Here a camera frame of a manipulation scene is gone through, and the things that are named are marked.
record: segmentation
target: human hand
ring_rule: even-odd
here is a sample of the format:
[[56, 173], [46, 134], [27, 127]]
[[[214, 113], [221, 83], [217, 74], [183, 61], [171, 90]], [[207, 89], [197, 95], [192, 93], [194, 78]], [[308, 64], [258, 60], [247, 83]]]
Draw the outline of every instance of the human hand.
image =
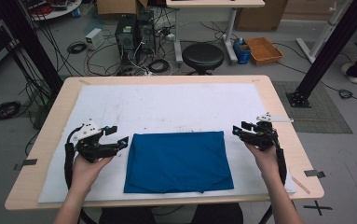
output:
[[75, 191], [77, 194], [87, 195], [102, 168], [112, 159], [112, 157], [104, 158], [90, 163], [81, 155], [77, 155], [74, 162], [73, 181], [70, 190]]
[[270, 180], [270, 178], [280, 178], [275, 146], [264, 151], [248, 143], [245, 143], [245, 146], [254, 154], [256, 164], [260, 172], [262, 172], [262, 177], [265, 181]]

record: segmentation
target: white paper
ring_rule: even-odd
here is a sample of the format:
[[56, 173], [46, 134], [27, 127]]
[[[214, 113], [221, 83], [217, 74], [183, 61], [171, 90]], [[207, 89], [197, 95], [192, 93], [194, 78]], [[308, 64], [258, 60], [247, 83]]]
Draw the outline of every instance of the white paper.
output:
[[[84, 86], [56, 149], [40, 203], [63, 202], [67, 193], [63, 166], [68, 134], [93, 119], [100, 127], [117, 126], [117, 133], [103, 136], [102, 144], [128, 136], [129, 146], [103, 168], [86, 201], [113, 201], [212, 196], [268, 195], [254, 156], [232, 134], [242, 121], [256, 123], [265, 114], [254, 84], [171, 84]], [[234, 189], [204, 193], [126, 194], [123, 187], [130, 143], [134, 133], [186, 133], [224, 131], [227, 160]], [[295, 192], [289, 173], [285, 187]]]

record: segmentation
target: desk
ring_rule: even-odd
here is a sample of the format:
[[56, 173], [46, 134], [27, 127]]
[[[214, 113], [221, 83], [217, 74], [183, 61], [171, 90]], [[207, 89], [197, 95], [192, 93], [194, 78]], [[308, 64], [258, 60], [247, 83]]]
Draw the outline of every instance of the desk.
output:
[[[65, 80], [62, 90], [36, 139], [28, 160], [37, 159], [36, 165], [24, 166], [10, 192], [6, 209], [45, 209], [58, 208], [60, 203], [39, 203], [38, 198], [44, 186], [49, 162], [62, 137], [63, 128], [76, 104], [81, 88], [85, 85], [144, 85], [144, 84], [199, 84], [199, 83], [252, 83], [255, 85], [264, 108], [271, 114], [287, 116], [271, 81], [266, 76], [209, 76], [209, 77], [70, 77]], [[295, 133], [291, 123], [275, 123], [280, 143], [285, 150], [288, 169], [296, 183], [296, 193], [292, 199], [316, 199], [323, 196], [323, 188], [316, 176], [306, 177], [305, 170], [312, 170], [309, 158]], [[86, 202], [84, 206], [131, 206], [167, 205], [189, 203], [229, 203], [267, 201], [263, 196], [221, 196], [217, 198], [138, 201]]]
[[182, 59], [182, 51], [181, 51], [181, 43], [179, 38], [179, 21], [181, 21], [180, 13], [192, 13], [195, 15], [195, 18], [199, 17], [199, 12], [202, 8], [206, 8], [205, 13], [209, 18], [212, 18], [213, 15], [219, 13], [220, 11], [213, 11], [219, 9], [229, 9], [230, 14], [227, 18], [222, 18], [220, 21], [228, 21], [227, 33], [223, 35], [223, 42], [227, 49], [228, 57], [230, 64], [237, 62], [236, 54], [232, 48], [230, 37], [233, 30], [234, 20], [236, 19], [236, 13], [238, 7], [263, 7], [265, 2], [262, 0], [197, 0], [197, 1], [166, 1], [168, 7], [178, 8], [175, 11], [175, 39], [174, 39], [174, 48], [175, 48], [175, 60], [178, 63], [183, 61]]

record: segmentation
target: black stool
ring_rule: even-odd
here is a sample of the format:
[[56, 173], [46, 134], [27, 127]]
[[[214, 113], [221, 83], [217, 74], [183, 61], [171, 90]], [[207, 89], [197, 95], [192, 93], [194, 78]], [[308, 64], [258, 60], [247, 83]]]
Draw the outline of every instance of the black stool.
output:
[[224, 52], [211, 44], [198, 43], [190, 45], [182, 52], [182, 59], [189, 67], [196, 71], [186, 74], [211, 75], [207, 70], [219, 67], [225, 59]]

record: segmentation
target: folded blue towel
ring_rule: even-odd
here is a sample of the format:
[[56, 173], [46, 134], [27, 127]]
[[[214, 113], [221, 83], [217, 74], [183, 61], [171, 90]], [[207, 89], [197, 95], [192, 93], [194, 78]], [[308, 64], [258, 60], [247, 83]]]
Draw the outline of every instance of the folded blue towel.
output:
[[125, 193], [234, 189], [223, 132], [135, 134]]

